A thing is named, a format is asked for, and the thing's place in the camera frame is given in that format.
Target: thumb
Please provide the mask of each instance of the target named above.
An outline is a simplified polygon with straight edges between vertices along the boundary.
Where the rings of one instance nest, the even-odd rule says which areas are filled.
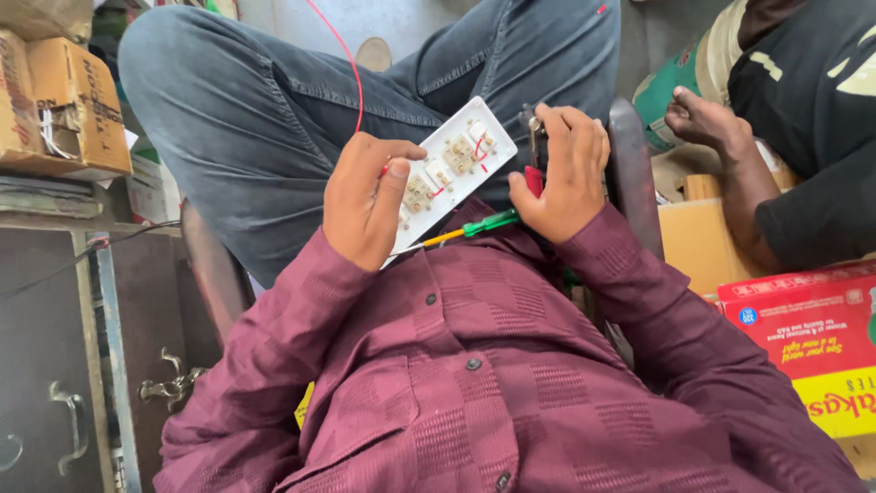
[[[672,91],[672,98],[688,112],[696,110],[703,102],[703,99],[694,94],[694,91],[683,86],[678,86]]]
[[[524,222],[528,222],[541,205],[541,201],[535,198],[533,192],[526,186],[526,178],[516,171],[508,175],[508,186],[511,188],[509,196],[512,204]]]
[[[383,222],[390,219],[395,227],[396,217],[399,215],[401,199],[405,195],[407,176],[411,172],[411,163],[405,158],[392,158],[386,165],[386,173],[378,182],[377,198],[371,217]]]

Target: black t-shirt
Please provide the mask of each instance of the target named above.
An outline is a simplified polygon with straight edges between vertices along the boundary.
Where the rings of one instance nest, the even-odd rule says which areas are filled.
[[[807,181],[755,220],[790,268],[876,251],[876,1],[809,0],[749,49],[733,110]]]

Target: green screwdriver handle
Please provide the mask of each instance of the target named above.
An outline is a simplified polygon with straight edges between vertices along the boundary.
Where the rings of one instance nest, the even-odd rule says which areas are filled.
[[[505,212],[500,212],[499,214],[494,214],[492,216],[484,218],[483,221],[463,225],[463,231],[465,232],[465,236],[474,236],[480,232],[489,231],[491,229],[495,229],[504,225],[509,225],[511,223],[517,223],[519,221],[520,215],[517,213],[517,210],[509,209]]]

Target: shirt pocket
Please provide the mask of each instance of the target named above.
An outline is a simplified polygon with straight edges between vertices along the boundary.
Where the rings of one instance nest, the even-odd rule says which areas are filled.
[[[369,361],[347,377],[331,397],[304,467],[278,489],[294,486],[407,428],[420,414],[407,371],[407,357]]]

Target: shirt sleeve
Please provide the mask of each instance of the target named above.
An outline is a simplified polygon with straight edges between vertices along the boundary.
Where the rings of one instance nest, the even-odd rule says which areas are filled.
[[[864,491],[766,351],[690,291],[687,276],[642,248],[613,206],[557,253],[621,327],[637,375],[720,423],[740,467],[779,490]]]
[[[271,491],[300,468],[295,408],[329,342],[375,275],[320,228],[235,323],[223,358],[162,433],[157,491]]]
[[[758,205],[760,234],[792,270],[876,251],[876,142]]]

